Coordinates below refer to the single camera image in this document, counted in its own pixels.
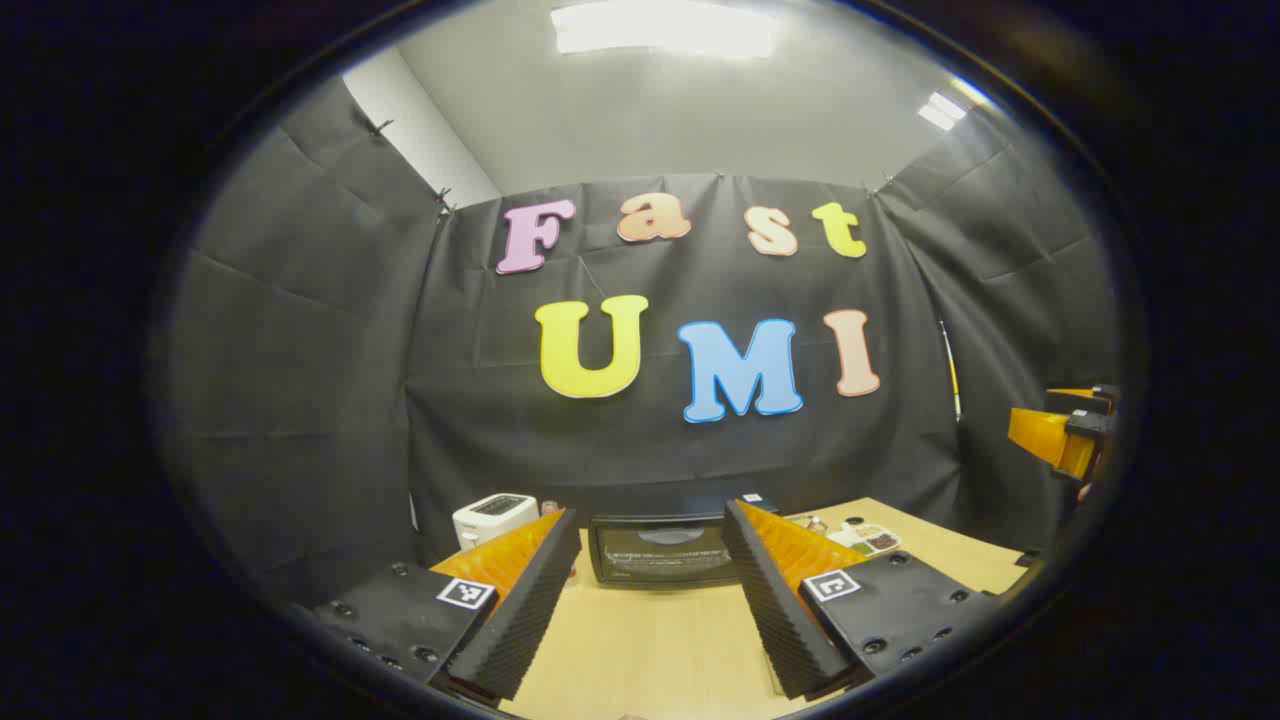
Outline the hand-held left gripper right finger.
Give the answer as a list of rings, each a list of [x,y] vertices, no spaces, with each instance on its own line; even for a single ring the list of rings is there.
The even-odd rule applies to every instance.
[[[870,543],[865,556],[744,500],[726,502],[722,536],[791,700],[895,674],[998,607],[905,550]]]

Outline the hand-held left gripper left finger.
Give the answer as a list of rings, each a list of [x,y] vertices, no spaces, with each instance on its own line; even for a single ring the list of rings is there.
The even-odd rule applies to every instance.
[[[431,568],[393,562],[312,607],[334,643],[415,687],[512,700],[581,550],[559,509]]]

